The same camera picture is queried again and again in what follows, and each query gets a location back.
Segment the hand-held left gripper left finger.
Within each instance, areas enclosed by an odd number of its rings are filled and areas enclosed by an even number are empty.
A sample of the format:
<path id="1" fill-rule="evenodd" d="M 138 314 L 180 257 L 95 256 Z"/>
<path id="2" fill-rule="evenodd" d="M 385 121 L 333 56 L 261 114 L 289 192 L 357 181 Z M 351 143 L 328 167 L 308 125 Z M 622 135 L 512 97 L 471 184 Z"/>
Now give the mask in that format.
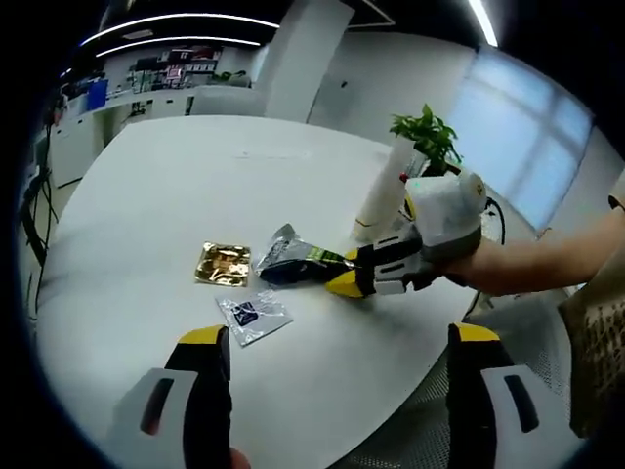
<path id="1" fill-rule="evenodd" d="M 229 468 L 229 329 L 182 336 L 167 363 L 123 396 L 112 418 L 119 468 Z"/>

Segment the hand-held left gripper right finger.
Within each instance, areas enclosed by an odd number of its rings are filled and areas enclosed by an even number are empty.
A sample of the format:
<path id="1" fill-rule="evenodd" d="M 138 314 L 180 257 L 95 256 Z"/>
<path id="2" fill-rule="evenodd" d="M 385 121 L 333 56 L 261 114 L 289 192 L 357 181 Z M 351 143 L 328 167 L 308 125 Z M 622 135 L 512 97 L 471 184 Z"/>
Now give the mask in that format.
<path id="1" fill-rule="evenodd" d="M 568 459 L 562 401 L 513 363 L 496 333 L 451 324 L 447 375 L 450 468 L 559 468 Z"/>

